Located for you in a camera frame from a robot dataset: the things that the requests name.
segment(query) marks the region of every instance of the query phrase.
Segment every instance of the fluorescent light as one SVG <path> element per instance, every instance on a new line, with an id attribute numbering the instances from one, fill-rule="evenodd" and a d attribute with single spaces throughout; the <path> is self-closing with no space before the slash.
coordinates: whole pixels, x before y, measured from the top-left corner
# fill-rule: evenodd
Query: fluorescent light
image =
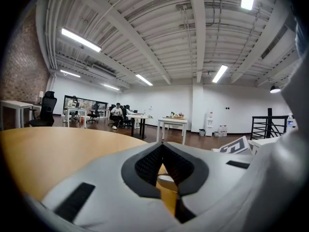
<path id="1" fill-rule="evenodd" d="M 76 77 L 81 77 L 80 75 L 75 75 L 73 73 L 70 73 L 70 72 L 66 72 L 66 71 L 63 71 L 61 70 L 62 73 L 66 73 L 66 74 L 69 74 L 69 75 L 73 75 L 73 76 L 76 76 Z"/>
<path id="2" fill-rule="evenodd" d="M 241 0 L 241 7 L 246 10 L 251 10 L 254 0 Z"/>
<path id="3" fill-rule="evenodd" d="M 227 66 L 222 65 L 212 82 L 217 83 L 226 70 L 227 70 Z"/>
<path id="4" fill-rule="evenodd" d="M 109 86 L 109 85 L 106 85 L 106 84 L 103 84 L 105 87 L 110 87 L 110 88 L 113 88 L 113 89 L 116 89 L 116 90 L 119 90 L 118 88 L 116 87 L 112 87 L 112 86 Z"/>
<path id="5" fill-rule="evenodd" d="M 101 47 L 96 46 L 95 44 L 91 43 L 90 41 L 85 40 L 84 38 L 78 36 L 75 33 L 68 31 L 67 29 L 62 29 L 61 33 L 65 36 L 68 36 L 71 39 L 74 39 L 75 41 L 77 41 L 77 42 L 79 42 L 79 43 L 81 43 L 85 46 L 90 47 L 91 49 L 95 50 L 96 52 L 99 52 L 101 50 Z"/>
<path id="6" fill-rule="evenodd" d="M 140 74 L 136 75 L 140 80 L 144 81 L 145 83 L 147 83 L 149 86 L 152 86 L 153 84 L 150 83 L 149 81 L 147 81 L 145 78 L 143 78 Z"/>
<path id="7" fill-rule="evenodd" d="M 278 93 L 278 92 L 280 92 L 281 91 L 281 89 L 280 88 L 278 88 L 278 87 L 276 87 L 276 86 L 272 86 L 271 87 L 271 89 L 270 89 L 270 92 L 272 93 L 272 94 L 275 94 L 275 93 Z"/>

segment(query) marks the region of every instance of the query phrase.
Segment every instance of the black metal railing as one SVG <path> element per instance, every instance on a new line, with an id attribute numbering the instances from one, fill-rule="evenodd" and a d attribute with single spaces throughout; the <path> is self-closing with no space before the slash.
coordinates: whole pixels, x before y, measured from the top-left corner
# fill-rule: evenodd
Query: black metal railing
<path id="1" fill-rule="evenodd" d="M 282 119 L 283 125 L 274 124 L 273 119 Z M 281 136 L 286 133 L 287 119 L 288 116 L 253 116 L 250 140 Z"/>

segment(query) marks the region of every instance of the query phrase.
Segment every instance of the white wall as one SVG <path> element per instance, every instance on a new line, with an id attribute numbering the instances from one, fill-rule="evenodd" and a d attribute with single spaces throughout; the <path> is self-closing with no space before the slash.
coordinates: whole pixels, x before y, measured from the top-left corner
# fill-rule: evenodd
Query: white wall
<path id="1" fill-rule="evenodd" d="M 280 93 L 254 87 L 205 85 L 205 112 L 213 111 L 213 129 L 227 125 L 228 133 L 251 132 L 252 116 L 267 116 L 272 108 L 273 116 L 288 115 L 289 107 Z"/>
<path id="2" fill-rule="evenodd" d="M 192 116 L 192 86 L 143 87 L 140 90 L 127 90 L 121 95 L 122 105 L 130 105 L 133 110 L 149 114 L 149 107 L 153 110 L 153 119 L 146 120 L 146 124 L 157 125 L 157 119 L 169 116 L 170 112 L 182 112 L 188 118 L 191 129 Z"/>
<path id="3" fill-rule="evenodd" d="M 59 76 L 57 76 L 54 83 L 53 91 L 57 98 L 54 114 L 62 114 L 65 95 L 75 95 L 78 98 L 107 102 L 109 105 L 116 104 L 116 102 L 120 100 L 120 94 L 108 91 L 106 88 L 99 88 L 90 84 L 87 85 L 85 83 Z"/>

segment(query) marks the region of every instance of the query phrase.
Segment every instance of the wooden floor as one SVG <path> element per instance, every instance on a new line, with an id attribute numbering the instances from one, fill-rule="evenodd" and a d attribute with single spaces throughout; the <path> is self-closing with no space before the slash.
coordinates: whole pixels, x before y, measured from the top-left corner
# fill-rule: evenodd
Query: wooden floor
<path id="1" fill-rule="evenodd" d="M 61 116 L 54 116 L 54 126 L 67 126 L 67 123 L 63 123 L 62 120 L 64 117 Z M 83 124 L 78 123 L 77 121 L 70 122 L 70 127 L 78 127 L 84 128 Z M 87 129 L 94 129 L 94 130 L 103 130 L 103 131 L 112 131 L 115 133 L 124 134 L 127 136 L 131 136 L 131 128 L 123 129 L 118 128 L 113 130 L 111 125 L 108 125 L 108 119 L 100 119 L 99 123 L 87 123 Z M 145 135 L 147 136 L 144 141 L 148 143 L 152 143 L 156 141 L 156 127 L 146 126 L 145 127 Z M 237 138 L 241 137 L 242 135 L 229 135 L 227 137 L 200 137 L 198 133 L 191 133 L 187 131 L 185 145 L 192 146 L 201 149 L 211 150 L 212 148 L 219 148 L 222 145 L 225 145 L 231 141 L 236 140 Z M 174 130 L 169 129 L 165 130 L 165 142 L 175 142 L 181 144 L 183 142 L 182 138 L 182 131 L 181 130 Z"/>

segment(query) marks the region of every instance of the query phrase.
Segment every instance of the ceiling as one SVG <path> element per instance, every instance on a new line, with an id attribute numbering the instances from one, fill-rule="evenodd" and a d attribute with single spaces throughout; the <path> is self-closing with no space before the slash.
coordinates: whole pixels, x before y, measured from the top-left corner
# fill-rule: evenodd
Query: ceiling
<path id="1" fill-rule="evenodd" d="M 122 90 L 156 84 L 219 82 L 284 85 L 298 60 L 294 23 L 278 0 L 49 0 L 46 47 L 50 70 L 77 72 Z M 66 28 L 99 45 L 97 53 L 61 35 Z M 90 72 L 93 64 L 114 77 Z"/>

